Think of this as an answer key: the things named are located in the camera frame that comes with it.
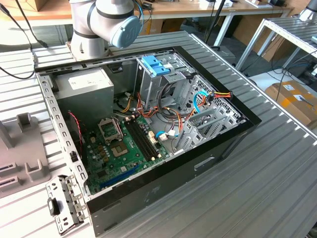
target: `red cable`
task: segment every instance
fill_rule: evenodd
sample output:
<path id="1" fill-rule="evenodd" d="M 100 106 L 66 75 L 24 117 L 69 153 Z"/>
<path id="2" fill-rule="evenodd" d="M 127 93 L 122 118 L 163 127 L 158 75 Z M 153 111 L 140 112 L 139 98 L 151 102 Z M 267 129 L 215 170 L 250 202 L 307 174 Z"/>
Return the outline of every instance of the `red cable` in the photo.
<path id="1" fill-rule="evenodd" d="M 78 119 L 76 118 L 76 116 L 75 116 L 73 113 L 68 112 L 68 114 L 70 114 L 70 115 L 75 119 L 75 121 L 76 121 L 77 128 L 78 128 L 78 132 L 79 132 L 80 153 L 82 153 L 82 148 L 81 148 L 81 147 L 82 147 L 82 145 L 83 145 L 83 142 L 81 141 L 82 135 L 81 135 L 81 130 L 80 130 L 80 126 L 79 126 L 79 121 L 78 121 Z"/>

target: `workbench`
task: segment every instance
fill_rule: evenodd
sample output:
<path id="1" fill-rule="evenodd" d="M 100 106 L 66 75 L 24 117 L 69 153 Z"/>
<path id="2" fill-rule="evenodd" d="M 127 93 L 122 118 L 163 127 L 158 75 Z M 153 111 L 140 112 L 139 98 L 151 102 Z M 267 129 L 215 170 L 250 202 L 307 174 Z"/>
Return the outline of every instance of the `workbench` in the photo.
<path id="1" fill-rule="evenodd" d="M 258 15 L 258 14 L 273 14 L 280 13 L 281 17 L 286 17 L 292 10 L 292 7 L 279 7 L 273 8 L 256 8 L 244 0 L 234 3 L 232 7 L 223 8 L 220 16 L 225 16 L 218 37 L 214 43 L 215 46 L 220 46 L 223 37 L 233 19 L 236 15 Z M 19 9 L 8 7 L 11 15 L 22 25 L 27 25 Z M 215 16 L 217 7 L 214 8 L 213 16 Z M 210 16 L 212 7 L 201 8 L 199 0 L 179 0 L 176 2 L 156 1 L 153 3 L 152 19 L 170 19 L 170 18 L 184 18 L 184 17 L 203 17 Z M 48 26 L 48 25 L 65 25 L 72 24 L 71 10 L 68 0 L 49 0 L 39 12 L 25 11 L 26 16 L 30 20 L 32 26 Z M 149 11 L 144 10 L 145 20 L 150 15 Z M 7 20 L 6 24 L 11 27 L 16 27 L 10 19 L 0 12 L 0 20 Z"/>
<path id="2" fill-rule="evenodd" d="M 305 22 L 302 22 L 297 17 L 285 17 L 283 19 L 263 19 L 254 36 L 252 37 L 250 43 L 243 52 L 239 62 L 237 63 L 236 69 L 241 69 L 245 60 L 247 59 L 251 50 L 253 49 L 254 44 L 259 39 L 261 33 L 266 27 L 271 30 L 271 33 L 264 42 L 260 51 L 258 52 L 259 56 L 261 56 L 263 52 L 267 49 L 268 45 L 273 40 L 273 37 L 279 35 L 284 39 L 292 42 L 295 46 L 297 46 L 296 50 L 283 65 L 284 68 L 288 66 L 288 64 L 293 60 L 293 58 L 299 52 L 300 49 L 306 51 L 308 54 L 311 54 L 312 56 L 317 58 L 317 44 L 312 41 L 312 36 L 317 36 L 316 24 L 316 19 L 311 24 L 307 24 Z"/>
<path id="3" fill-rule="evenodd" d="M 105 238 L 302 238 L 317 220 L 316 136 L 196 36 L 174 32 L 138 37 L 114 55 L 182 46 L 257 114 L 262 123 L 221 163 L 108 231 Z M 72 62 L 65 46 L 36 49 L 37 66 Z M 29 50 L 0 54 L 0 65 L 25 76 Z M 0 120 L 29 112 L 39 121 L 54 178 L 69 174 L 35 77 L 0 72 Z M 1 237 L 57 238 L 45 184 L 0 199 Z M 68 238 L 93 237 L 85 222 Z"/>

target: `metal shelf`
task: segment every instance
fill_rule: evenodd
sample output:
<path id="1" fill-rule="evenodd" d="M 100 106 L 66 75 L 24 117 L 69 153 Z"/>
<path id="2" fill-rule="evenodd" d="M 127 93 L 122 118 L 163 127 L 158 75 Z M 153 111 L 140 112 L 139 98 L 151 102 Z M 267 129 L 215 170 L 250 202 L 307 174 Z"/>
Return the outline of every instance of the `metal shelf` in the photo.
<path id="1" fill-rule="evenodd" d="M 272 32 L 264 42 L 263 46 L 258 52 L 258 55 L 263 54 L 275 34 L 278 34 L 298 47 L 298 49 L 289 58 L 284 67 L 286 67 L 290 63 L 299 49 L 302 49 L 309 54 L 313 53 L 312 56 L 317 57 L 317 44 L 311 41 L 312 36 L 317 36 L 317 19 L 313 23 L 307 24 L 296 17 L 269 18 L 263 19 L 263 21 L 261 22 L 253 38 L 243 52 L 239 62 L 237 63 L 237 70 L 240 70 L 243 66 L 245 60 L 249 56 L 251 50 L 253 49 L 256 41 L 260 37 L 265 27 L 271 29 Z"/>

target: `wooden table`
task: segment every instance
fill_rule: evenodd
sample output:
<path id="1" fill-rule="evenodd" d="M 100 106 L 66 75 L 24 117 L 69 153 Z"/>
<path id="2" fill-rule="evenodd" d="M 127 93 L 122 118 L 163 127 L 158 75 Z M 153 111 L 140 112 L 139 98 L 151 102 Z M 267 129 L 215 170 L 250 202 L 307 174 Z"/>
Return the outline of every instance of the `wooden table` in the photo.
<path id="1" fill-rule="evenodd" d="M 23 27 L 26 27 L 23 16 L 17 8 L 8 7 L 11 15 L 21 22 Z M 269 9 L 256 8 L 244 0 L 239 0 L 232 7 L 224 8 L 220 16 L 226 16 L 215 45 L 219 46 L 221 41 L 235 15 L 257 15 L 268 13 L 281 13 L 281 17 L 285 17 L 292 10 L 291 7 L 273 7 Z M 176 2 L 158 1 L 153 3 L 152 19 L 169 19 L 169 18 L 184 18 L 184 17 L 202 17 L 210 16 L 212 7 L 203 9 L 199 6 L 199 0 L 179 0 Z M 72 24 L 70 4 L 68 0 L 50 0 L 40 12 L 25 11 L 26 16 L 30 20 L 32 26 L 47 26 L 47 25 L 64 25 Z M 148 19 L 150 14 L 144 10 L 145 19 Z M 10 19 L 0 12 L 0 20 L 6 20 L 7 24 L 16 27 Z"/>

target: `motherboard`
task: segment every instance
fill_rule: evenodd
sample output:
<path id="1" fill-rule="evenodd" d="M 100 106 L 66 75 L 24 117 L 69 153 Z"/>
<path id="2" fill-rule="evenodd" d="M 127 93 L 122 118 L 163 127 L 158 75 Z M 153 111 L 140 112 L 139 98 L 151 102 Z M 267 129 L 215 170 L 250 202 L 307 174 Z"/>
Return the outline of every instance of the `motherboard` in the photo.
<path id="1" fill-rule="evenodd" d="M 87 185 L 91 194 L 169 157 L 142 116 L 122 121 L 116 118 L 103 120 L 83 138 L 87 150 Z"/>

